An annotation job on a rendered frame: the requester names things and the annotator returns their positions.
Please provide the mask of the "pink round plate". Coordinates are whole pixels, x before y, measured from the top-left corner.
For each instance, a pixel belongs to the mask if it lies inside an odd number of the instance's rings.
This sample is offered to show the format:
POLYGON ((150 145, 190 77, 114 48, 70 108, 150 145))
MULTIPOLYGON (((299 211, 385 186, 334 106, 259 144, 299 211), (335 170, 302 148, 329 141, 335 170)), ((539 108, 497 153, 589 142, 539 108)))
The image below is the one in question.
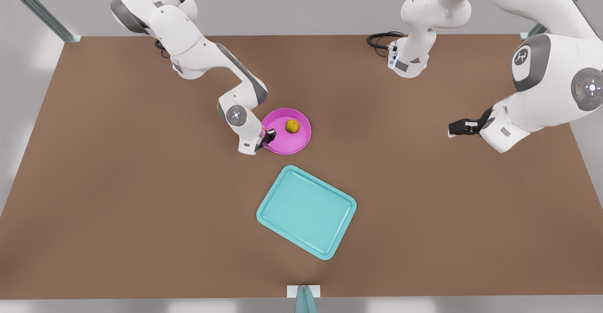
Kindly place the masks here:
POLYGON ((311 124, 306 115, 289 107, 282 107, 268 113, 262 120, 262 124, 267 130, 275 130, 277 133, 275 139, 269 145, 265 145, 267 150, 284 156, 304 149, 312 134, 311 124), (288 120, 299 123, 300 128, 296 133, 290 133, 285 129, 288 120))

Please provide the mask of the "teal rectangular tray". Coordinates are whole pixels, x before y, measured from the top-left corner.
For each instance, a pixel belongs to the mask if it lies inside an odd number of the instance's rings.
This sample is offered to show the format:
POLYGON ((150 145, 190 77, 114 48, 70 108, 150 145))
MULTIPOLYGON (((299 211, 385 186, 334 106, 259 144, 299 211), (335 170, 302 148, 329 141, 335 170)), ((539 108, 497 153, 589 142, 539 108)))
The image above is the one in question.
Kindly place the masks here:
POLYGON ((332 259, 357 204, 314 175, 287 165, 256 212, 259 223, 322 261, 332 259))

